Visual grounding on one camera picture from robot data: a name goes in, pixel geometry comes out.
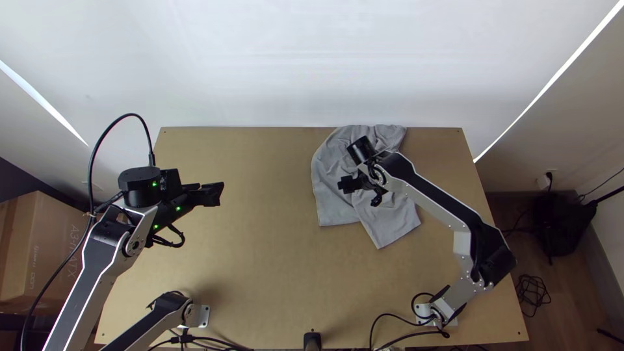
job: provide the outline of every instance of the wooden table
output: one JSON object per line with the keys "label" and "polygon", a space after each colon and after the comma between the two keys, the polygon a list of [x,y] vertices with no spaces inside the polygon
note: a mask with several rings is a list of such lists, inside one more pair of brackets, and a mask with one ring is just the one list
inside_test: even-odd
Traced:
{"label": "wooden table", "polygon": [[[209,328],[193,329],[193,335],[251,348],[301,348],[311,329],[322,334],[325,348],[364,348],[380,313],[413,319],[413,295],[436,293],[459,276],[453,235],[422,210],[418,228],[381,250],[359,223],[319,227],[310,164],[331,131],[162,128],[158,166],[178,168],[183,183],[224,181],[221,206],[195,208],[176,222],[187,238],[184,247],[150,248],[118,279],[96,342],[110,342],[147,313],[152,299],[171,290],[211,306]],[[408,129],[401,152],[422,176],[492,223],[461,129]],[[415,329],[381,320],[374,345]],[[450,339],[426,335],[398,345],[527,340],[510,277],[469,302],[459,326],[448,331]]]}

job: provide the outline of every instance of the white wall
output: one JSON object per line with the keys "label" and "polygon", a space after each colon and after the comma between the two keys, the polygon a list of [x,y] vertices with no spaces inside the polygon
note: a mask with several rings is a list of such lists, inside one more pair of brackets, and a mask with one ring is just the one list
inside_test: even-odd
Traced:
{"label": "white wall", "polygon": [[[9,1],[0,59],[91,146],[132,111],[154,135],[164,125],[462,127],[478,155],[615,2]],[[0,155],[83,190],[72,162],[86,164],[88,152],[62,131],[26,128],[34,108],[13,94],[0,94],[0,127],[23,138],[10,136]],[[115,174],[144,154],[138,124],[127,122],[99,164]],[[114,176],[95,180],[115,192]]]}
{"label": "white wall", "polygon": [[577,189],[624,159],[624,14],[476,164],[486,191]]}
{"label": "white wall", "polygon": [[[606,172],[598,175],[595,179],[579,186],[577,192],[584,194],[600,185],[604,180],[624,168],[624,157],[620,158],[617,165]],[[595,192],[587,195],[584,203],[608,194],[624,185],[624,172],[614,177],[607,184],[603,185]],[[591,225],[596,231],[598,239],[603,246],[604,252],[611,264],[613,273],[616,276],[620,289],[624,292],[624,226],[622,217],[624,216],[624,192],[619,193],[598,204],[596,216],[591,221]]]}

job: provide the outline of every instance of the power outlet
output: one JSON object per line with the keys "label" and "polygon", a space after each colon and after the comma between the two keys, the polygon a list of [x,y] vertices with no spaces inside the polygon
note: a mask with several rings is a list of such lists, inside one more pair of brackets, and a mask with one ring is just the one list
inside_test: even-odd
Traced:
{"label": "power outlet", "polygon": [[535,182],[538,184],[538,188],[540,190],[546,190],[551,186],[551,183],[553,182],[551,178],[554,179],[555,171],[557,171],[556,168],[549,168],[546,172],[544,172],[544,174],[535,179]]}

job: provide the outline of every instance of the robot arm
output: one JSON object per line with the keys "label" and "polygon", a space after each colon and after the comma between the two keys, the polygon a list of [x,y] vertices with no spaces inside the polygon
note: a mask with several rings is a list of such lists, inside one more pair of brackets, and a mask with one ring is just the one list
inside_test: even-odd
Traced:
{"label": "robot arm", "polygon": [[[219,206],[223,183],[182,185],[176,169],[132,168],[121,173],[123,199],[108,207],[88,233],[83,269],[45,343],[45,351],[82,350],[117,277],[133,266],[143,248],[155,242],[179,247],[182,232],[173,223],[195,206]],[[124,214],[128,222],[118,216]],[[163,228],[176,232],[181,243],[158,236]],[[155,300],[153,311],[105,350],[144,350],[156,337],[178,325],[206,327],[209,308],[194,305],[180,294]]]}
{"label": "robot arm", "polygon": [[514,255],[501,232],[483,222],[478,213],[421,177],[413,164],[398,152],[376,152],[367,137],[347,147],[357,165],[355,179],[343,177],[338,188],[345,194],[357,189],[377,193],[372,206],[381,203],[386,192],[403,193],[417,205],[448,225],[454,232],[453,252],[460,265],[460,277],[431,297],[415,304],[423,324],[443,328],[454,321],[466,303],[491,290],[515,266]]}

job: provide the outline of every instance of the light strip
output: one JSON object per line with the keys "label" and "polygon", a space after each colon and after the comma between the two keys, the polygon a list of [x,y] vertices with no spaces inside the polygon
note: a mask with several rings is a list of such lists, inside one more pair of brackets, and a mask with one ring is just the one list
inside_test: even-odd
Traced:
{"label": "light strip", "polygon": [[39,94],[37,90],[33,88],[24,78],[22,78],[19,74],[17,74],[14,70],[11,70],[11,67],[7,66],[2,60],[0,60],[0,70],[6,73],[9,78],[13,79],[13,81],[19,85],[28,95],[31,96],[41,107],[44,108],[48,113],[52,115],[60,124],[63,125],[67,130],[69,130],[76,138],[80,139],[85,145],[88,146],[86,141],[78,134],[78,132],[72,127],[72,125],[67,122],[65,117],[61,115],[52,105],[50,105],[47,100]]}
{"label": "light strip", "polygon": [[494,144],[496,144],[502,138],[502,136],[505,135],[505,133],[507,133],[514,126],[514,124],[516,124],[516,122],[518,122],[518,120],[520,120],[520,118],[522,118],[525,115],[525,113],[527,113],[527,111],[535,104],[535,102],[537,102],[537,100],[541,98],[542,95],[544,95],[544,93],[551,87],[551,85],[553,85],[554,82],[556,82],[557,79],[561,77],[561,74],[563,74],[568,69],[568,67],[572,65],[572,62],[574,62],[580,56],[580,54],[583,51],[585,51],[585,49],[592,43],[592,41],[596,38],[596,36],[600,34],[600,32],[606,27],[606,25],[608,25],[609,22],[611,22],[613,17],[615,17],[616,14],[618,14],[618,12],[622,9],[622,7],[624,7],[624,0],[619,0],[617,4],[613,6],[611,11],[609,11],[609,13],[606,14],[603,20],[600,21],[600,23],[598,23],[598,26],[590,33],[587,39],[585,39],[585,41],[578,47],[578,49],[572,54],[572,56],[570,56],[570,58],[564,63],[564,65],[561,66],[561,68],[559,68],[559,70],[553,75],[551,80],[548,81],[548,83],[546,83],[546,85],[541,89],[541,91],[535,97],[535,99],[533,99],[533,101],[531,101],[531,103],[528,104],[525,110],[522,111],[520,116],[518,116],[518,118],[516,118],[512,122],[512,124],[510,124],[509,127],[507,127],[507,129],[505,129],[505,131],[502,132],[502,134],[499,135],[499,137],[496,138],[494,142],[492,142],[492,144],[486,147],[486,149],[483,150],[483,152],[479,156],[475,157],[473,160],[474,162],[479,161],[479,159],[483,157],[483,155],[485,155],[486,152],[488,152],[492,148],[492,146],[494,146]]}

